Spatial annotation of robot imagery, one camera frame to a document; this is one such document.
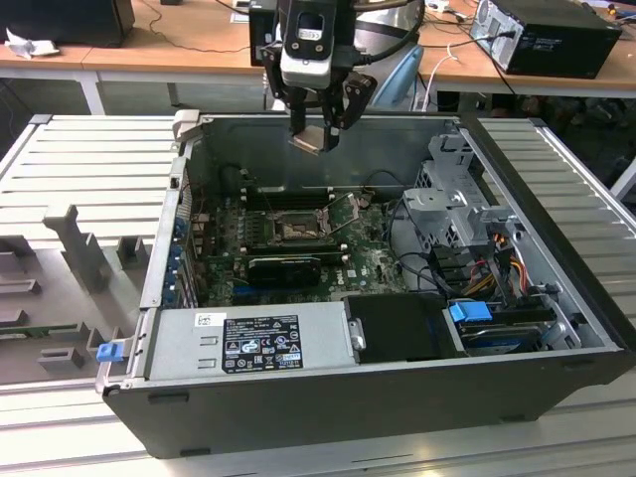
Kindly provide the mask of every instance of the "barcode sticker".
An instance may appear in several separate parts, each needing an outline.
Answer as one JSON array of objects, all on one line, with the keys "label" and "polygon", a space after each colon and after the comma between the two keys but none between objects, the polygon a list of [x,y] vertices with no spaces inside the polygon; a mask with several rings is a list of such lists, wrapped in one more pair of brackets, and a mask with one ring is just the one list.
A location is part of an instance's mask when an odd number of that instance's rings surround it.
[{"label": "barcode sticker", "polygon": [[195,326],[223,326],[228,313],[197,313]]}]

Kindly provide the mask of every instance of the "power supply label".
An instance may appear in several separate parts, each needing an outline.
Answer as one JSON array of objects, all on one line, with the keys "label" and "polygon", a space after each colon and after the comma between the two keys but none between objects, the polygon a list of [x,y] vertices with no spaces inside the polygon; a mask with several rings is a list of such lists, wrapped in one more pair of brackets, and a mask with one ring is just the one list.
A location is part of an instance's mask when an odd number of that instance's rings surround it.
[{"label": "power supply label", "polygon": [[302,368],[298,315],[230,318],[223,327],[228,374]]}]

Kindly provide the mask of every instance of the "motherboard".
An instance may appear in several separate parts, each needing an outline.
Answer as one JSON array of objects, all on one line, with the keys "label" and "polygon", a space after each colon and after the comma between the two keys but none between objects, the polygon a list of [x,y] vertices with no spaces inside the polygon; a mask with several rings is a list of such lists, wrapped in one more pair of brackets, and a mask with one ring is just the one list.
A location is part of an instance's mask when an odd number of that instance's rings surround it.
[{"label": "motherboard", "polygon": [[386,242],[385,205],[358,192],[332,195],[321,208],[282,209],[273,198],[260,205],[229,198],[205,215],[208,246],[198,262],[207,306],[407,291]]}]

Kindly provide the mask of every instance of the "robotic arm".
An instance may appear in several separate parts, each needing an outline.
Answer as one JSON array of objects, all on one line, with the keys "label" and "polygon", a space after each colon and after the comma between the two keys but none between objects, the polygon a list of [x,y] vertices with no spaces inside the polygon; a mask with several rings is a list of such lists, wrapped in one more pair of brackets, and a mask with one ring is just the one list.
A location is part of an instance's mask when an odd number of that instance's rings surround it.
[{"label": "robotic arm", "polygon": [[[358,14],[421,2],[417,20],[406,35],[386,50],[365,55],[354,46]],[[262,49],[271,91],[291,116],[291,142],[318,154],[338,145],[340,130],[349,129],[365,111],[378,85],[376,79],[354,71],[398,52],[416,38],[424,18],[421,0],[278,0],[282,41]],[[308,107],[322,110],[324,126],[307,126]]]}]

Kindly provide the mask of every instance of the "wooden table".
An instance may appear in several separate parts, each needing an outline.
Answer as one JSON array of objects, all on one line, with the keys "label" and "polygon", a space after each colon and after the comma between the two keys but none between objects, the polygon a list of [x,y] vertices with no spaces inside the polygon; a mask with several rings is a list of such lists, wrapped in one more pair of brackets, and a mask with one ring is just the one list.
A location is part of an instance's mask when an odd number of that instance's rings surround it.
[{"label": "wooden table", "polygon": [[[458,11],[472,15],[472,0],[451,0]],[[440,19],[455,21],[444,14]],[[628,28],[631,40],[619,40],[596,79],[567,79],[548,77],[508,76],[506,81],[519,94],[542,94],[548,96],[590,97],[636,97],[636,28]],[[423,27],[420,34],[422,45],[447,45],[469,40],[468,36],[452,25]],[[488,56],[476,44],[457,47],[452,53],[459,62],[444,62],[437,70],[434,86],[444,91],[510,92],[497,74]],[[419,71],[429,78],[433,68],[446,56],[445,49],[425,49]]]},{"label": "wooden table", "polygon": [[[472,0],[451,0],[459,11],[472,14]],[[230,23],[231,11],[214,0],[185,0],[180,6],[162,6],[159,0],[132,0],[135,26],[123,48],[64,47],[57,57],[26,61],[0,49],[0,78],[76,80],[90,112],[104,114],[100,84],[104,81],[148,81],[168,84],[171,103],[179,102],[175,84],[207,83],[258,85],[262,69],[249,64],[249,49],[237,53],[201,53],[176,48],[166,41],[201,50],[235,51],[248,47],[247,24]],[[158,18],[153,8],[162,14]],[[444,14],[440,18],[453,21]],[[423,45],[462,42],[467,35],[455,26],[427,24]],[[447,61],[437,71],[432,93],[437,90],[508,92],[488,57],[476,45],[457,47],[459,62]],[[430,76],[445,49],[426,49],[420,72]],[[636,41],[619,41],[597,79],[507,77],[515,92],[592,97],[636,97]]]}]

